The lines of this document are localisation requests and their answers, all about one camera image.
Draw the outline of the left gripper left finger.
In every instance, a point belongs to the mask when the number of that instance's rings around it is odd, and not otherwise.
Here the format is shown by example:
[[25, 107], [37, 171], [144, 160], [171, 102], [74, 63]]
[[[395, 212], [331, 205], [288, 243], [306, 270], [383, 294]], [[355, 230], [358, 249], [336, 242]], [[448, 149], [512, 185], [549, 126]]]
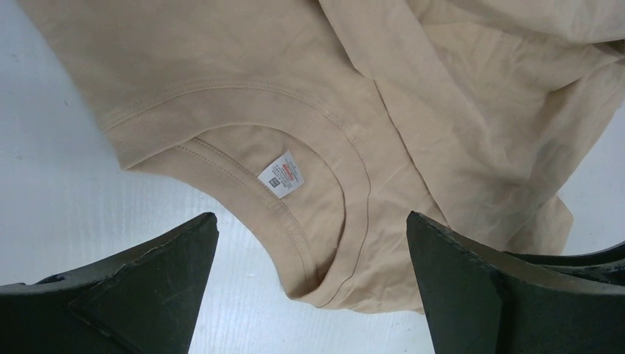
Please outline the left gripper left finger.
[[1, 287], [3, 353], [187, 353], [219, 232], [206, 212], [33, 284]]

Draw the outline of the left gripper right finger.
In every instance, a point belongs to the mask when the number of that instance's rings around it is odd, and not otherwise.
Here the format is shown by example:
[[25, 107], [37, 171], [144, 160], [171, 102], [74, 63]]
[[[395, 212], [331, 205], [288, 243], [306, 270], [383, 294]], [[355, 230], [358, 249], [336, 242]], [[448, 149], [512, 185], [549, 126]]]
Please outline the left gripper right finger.
[[501, 252], [412, 212], [407, 242], [436, 353], [622, 353], [624, 245]]

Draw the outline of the beige t shirt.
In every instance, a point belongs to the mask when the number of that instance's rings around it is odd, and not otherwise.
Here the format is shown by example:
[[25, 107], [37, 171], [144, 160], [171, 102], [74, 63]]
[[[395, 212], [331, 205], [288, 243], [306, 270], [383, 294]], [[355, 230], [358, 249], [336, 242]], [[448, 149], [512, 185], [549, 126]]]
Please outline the beige t shirt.
[[21, 1], [125, 170], [217, 199], [291, 299], [422, 310], [410, 212], [559, 254], [622, 1]]

